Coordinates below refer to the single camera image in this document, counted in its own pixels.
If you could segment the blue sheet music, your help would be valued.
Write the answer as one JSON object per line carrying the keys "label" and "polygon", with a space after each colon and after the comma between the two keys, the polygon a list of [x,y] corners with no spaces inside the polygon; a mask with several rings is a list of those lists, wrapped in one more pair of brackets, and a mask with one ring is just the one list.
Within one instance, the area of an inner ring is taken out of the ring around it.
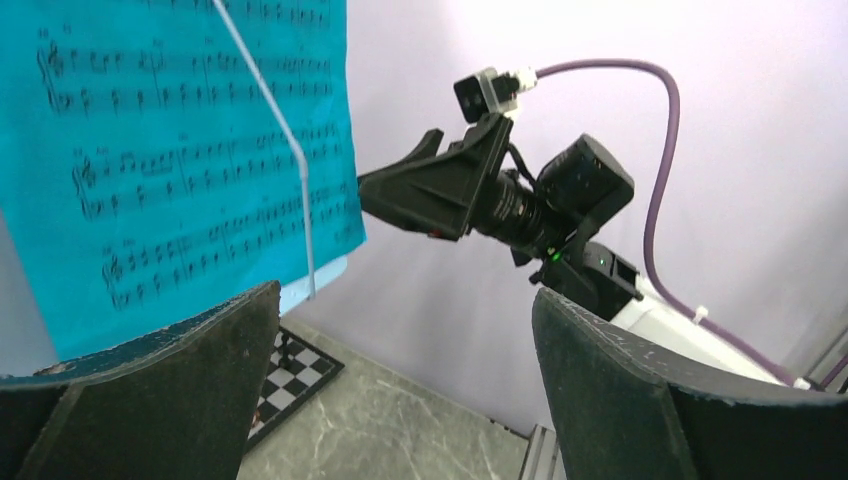
{"label": "blue sheet music", "polygon": [[[316,267],[365,238],[343,1],[229,1],[310,166]],[[298,172],[211,1],[5,1],[1,210],[62,360],[307,275]]]}

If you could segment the light blue music stand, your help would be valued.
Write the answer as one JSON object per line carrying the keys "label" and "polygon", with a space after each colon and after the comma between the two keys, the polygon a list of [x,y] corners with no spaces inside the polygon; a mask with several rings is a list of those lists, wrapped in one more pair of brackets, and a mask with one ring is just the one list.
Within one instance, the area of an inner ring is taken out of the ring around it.
{"label": "light blue music stand", "polygon": [[296,138],[284,113],[282,112],[278,101],[271,92],[270,86],[266,82],[257,61],[232,19],[228,8],[225,6],[223,1],[213,1],[212,4],[232,39],[233,44],[237,48],[242,62],[253,77],[259,96],[266,103],[277,124],[277,128],[280,130],[280,134],[286,141],[288,151],[281,151],[280,175],[286,175],[286,170],[291,170],[291,160],[294,161],[294,166],[298,172],[298,191],[300,195],[301,224],[303,227],[302,233],[304,240],[303,253],[307,267],[307,275],[296,280],[292,280],[282,287],[279,307],[280,315],[285,316],[304,303],[313,301],[319,290],[325,289],[341,277],[347,270],[349,260],[347,255],[342,255],[329,261],[321,268],[316,267],[312,225],[312,203],[310,197],[312,191],[309,183],[309,162],[306,159],[299,140]]}

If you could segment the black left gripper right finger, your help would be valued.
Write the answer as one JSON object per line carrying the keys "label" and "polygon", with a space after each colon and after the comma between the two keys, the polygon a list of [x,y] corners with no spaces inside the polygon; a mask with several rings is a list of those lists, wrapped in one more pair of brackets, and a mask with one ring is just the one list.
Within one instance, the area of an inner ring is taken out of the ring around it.
{"label": "black left gripper right finger", "polygon": [[847,399],[750,379],[602,320],[551,289],[531,318],[570,479],[843,479]]}

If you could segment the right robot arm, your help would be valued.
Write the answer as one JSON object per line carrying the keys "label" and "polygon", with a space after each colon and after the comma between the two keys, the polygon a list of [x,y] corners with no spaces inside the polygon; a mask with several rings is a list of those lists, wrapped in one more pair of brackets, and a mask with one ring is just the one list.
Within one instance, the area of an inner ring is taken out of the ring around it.
{"label": "right robot arm", "polygon": [[402,160],[358,179],[365,212],[456,241],[509,246],[538,287],[532,330],[567,479],[843,479],[847,398],[785,386],[683,339],[649,307],[637,269],[594,241],[633,196],[612,154],[580,136],[531,180],[512,122],[483,116],[441,148],[434,129]]}

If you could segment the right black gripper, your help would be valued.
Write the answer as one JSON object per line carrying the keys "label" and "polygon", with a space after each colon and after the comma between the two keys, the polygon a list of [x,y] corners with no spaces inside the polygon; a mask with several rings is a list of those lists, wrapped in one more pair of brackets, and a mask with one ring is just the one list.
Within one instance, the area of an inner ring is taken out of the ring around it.
{"label": "right black gripper", "polygon": [[513,250],[545,252],[550,209],[519,182],[517,170],[499,172],[513,125],[487,114],[443,152],[444,132],[426,131],[401,160],[357,177],[362,210],[438,239],[457,241],[472,227]]}

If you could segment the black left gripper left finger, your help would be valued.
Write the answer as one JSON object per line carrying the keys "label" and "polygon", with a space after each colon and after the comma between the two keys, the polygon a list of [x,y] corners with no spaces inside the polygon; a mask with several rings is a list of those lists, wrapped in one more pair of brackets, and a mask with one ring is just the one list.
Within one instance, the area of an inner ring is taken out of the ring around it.
{"label": "black left gripper left finger", "polygon": [[233,479],[279,327],[280,284],[1,380],[5,479]]}

